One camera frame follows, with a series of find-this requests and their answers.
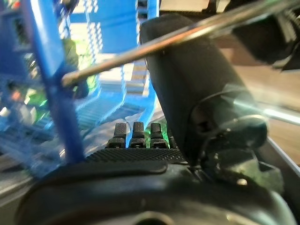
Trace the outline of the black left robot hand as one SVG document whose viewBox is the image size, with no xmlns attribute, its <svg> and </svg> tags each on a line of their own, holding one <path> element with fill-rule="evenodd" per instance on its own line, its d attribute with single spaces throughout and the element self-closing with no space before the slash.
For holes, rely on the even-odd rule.
<svg viewBox="0 0 300 225">
<path fill-rule="evenodd" d="M 300 69 L 299 10 L 239 26 L 232 33 L 258 61 L 283 71 Z"/>
</svg>

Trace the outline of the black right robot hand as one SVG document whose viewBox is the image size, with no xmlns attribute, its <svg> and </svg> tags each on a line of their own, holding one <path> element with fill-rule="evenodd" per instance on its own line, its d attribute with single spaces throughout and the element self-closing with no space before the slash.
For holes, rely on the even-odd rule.
<svg viewBox="0 0 300 225">
<path fill-rule="evenodd" d="M 268 125 L 208 38 L 147 57 L 169 129 L 119 123 L 106 147 L 36 183 L 18 225 L 295 225 L 281 171 L 257 153 Z"/>
</svg>

